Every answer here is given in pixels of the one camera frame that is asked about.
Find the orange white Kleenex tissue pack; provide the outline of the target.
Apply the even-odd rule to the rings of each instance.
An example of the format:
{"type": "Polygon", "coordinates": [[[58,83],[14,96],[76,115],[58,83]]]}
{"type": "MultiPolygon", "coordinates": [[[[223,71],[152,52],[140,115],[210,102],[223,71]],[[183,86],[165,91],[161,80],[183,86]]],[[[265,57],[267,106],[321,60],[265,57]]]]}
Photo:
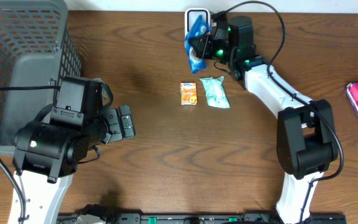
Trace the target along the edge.
{"type": "Polygon", "coordinates": [[[198,102],[195,82],[180,83],[181,105],[196,105],[198,102]]]}

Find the mint green wipes packet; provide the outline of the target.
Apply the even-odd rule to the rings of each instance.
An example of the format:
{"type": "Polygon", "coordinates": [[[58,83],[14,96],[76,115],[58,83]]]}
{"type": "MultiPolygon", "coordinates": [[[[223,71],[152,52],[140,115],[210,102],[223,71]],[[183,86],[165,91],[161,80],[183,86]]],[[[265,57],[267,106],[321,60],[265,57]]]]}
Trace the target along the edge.
{"type": "Polygon", "coordinates": [[[223,88],[223,76],[218,78],[200,78],[200,80],[206,92],[206,100],[209,106],[222,109],[230,108],[226,93],[223,88]]]}

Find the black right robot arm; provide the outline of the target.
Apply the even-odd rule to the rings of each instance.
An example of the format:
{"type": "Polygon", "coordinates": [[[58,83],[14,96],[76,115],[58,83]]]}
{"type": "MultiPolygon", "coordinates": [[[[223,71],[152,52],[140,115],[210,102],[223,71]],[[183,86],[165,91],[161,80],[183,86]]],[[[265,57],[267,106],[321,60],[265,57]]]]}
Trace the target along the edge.
{"type": "Polygon", "coordinates": [[[344,223],[342,216],[313,215],[310,205],[316,186],[328,180],[330,164],[343,159],[326,100],[313,100],[296,91],[258,55],[252,20],[228,18],[226,12],[203,8],[185,12],[185,47],[191,69],[206,68],[207,60],[224,65],[224,72],[256,96],[277,119],[276,152],[285,173],[273,215],[254,215],[264,223],[344,223]]]}

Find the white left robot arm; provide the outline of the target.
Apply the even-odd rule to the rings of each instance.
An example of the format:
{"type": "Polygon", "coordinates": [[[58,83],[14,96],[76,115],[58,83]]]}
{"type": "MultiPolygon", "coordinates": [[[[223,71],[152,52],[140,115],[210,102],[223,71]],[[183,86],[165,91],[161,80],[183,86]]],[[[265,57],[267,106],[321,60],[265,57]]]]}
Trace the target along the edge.
{"type": "Polygon", "coordinates": [[[97,145],[132,138],[129,106],[112,108],[107,84],[97,79],[65,76],[57,103],[18,130],[9,223],[55,223],[78,165],[97,145]]]}

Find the blue Oreo cookie pack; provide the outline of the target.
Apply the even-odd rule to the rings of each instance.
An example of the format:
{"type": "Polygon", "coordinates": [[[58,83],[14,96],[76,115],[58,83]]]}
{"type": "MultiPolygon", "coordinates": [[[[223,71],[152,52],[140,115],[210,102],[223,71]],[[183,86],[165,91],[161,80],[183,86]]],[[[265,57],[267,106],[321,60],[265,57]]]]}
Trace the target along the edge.
{"type": "Polygon", "coordinates": [[[196,74],[206,68],[206,62],[203,59],[205,39],[211,31],[209,20],[204,14],[190,13],[186,18],[184,46],[188,57],[190,70],[196,74]]]}

